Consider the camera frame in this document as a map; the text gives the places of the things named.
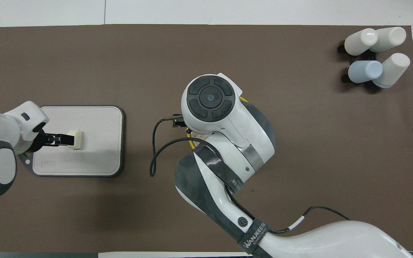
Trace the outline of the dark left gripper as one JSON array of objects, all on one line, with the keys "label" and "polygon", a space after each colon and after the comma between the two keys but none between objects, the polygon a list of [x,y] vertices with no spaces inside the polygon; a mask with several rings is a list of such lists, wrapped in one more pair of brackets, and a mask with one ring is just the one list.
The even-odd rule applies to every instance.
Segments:
[{"label": "dark left gripper", "polygon": [[43,130],[33,139],[31,153],[37,152],[43,146],[69,146],[71,135],[69,134],[46,134]]}]

